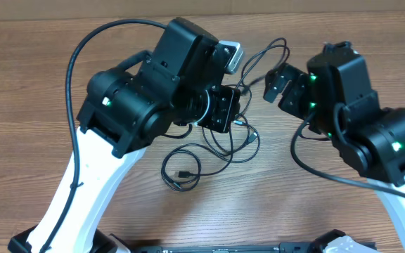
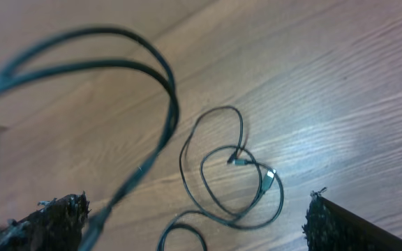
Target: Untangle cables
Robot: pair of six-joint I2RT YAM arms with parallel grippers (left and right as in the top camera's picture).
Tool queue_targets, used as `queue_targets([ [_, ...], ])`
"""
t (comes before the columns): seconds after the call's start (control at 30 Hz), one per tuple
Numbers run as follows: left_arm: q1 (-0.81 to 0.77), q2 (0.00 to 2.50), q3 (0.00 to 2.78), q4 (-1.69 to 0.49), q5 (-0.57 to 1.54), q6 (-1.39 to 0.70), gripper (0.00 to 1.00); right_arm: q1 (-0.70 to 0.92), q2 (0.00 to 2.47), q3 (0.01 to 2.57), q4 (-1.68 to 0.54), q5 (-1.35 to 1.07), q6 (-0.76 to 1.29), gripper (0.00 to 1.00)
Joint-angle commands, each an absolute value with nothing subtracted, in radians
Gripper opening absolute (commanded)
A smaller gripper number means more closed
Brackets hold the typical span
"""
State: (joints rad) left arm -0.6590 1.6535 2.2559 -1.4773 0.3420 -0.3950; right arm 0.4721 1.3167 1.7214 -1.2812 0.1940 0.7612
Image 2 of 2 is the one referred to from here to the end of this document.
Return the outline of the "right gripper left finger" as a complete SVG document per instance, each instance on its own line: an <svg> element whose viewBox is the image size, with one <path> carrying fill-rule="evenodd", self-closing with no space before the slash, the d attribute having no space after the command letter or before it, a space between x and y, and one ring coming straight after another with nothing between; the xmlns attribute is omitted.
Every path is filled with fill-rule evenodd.
<svg viewBox="0 0 402 251"><path fill-rule="evenodd" d="M0 251L76 251L89 214L84 193L40 201L41 209L0 229Z"/></svg>

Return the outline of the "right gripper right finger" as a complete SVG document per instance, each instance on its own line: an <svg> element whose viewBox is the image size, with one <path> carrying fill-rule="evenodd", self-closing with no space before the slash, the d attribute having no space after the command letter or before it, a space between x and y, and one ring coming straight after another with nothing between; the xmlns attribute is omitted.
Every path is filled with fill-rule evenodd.
<svg viewBox="0 0 402 251"><path fill-rule="evenodd" d="M402 239L322 196L311 202L302 226L309 251L402 251Z"/></svg>

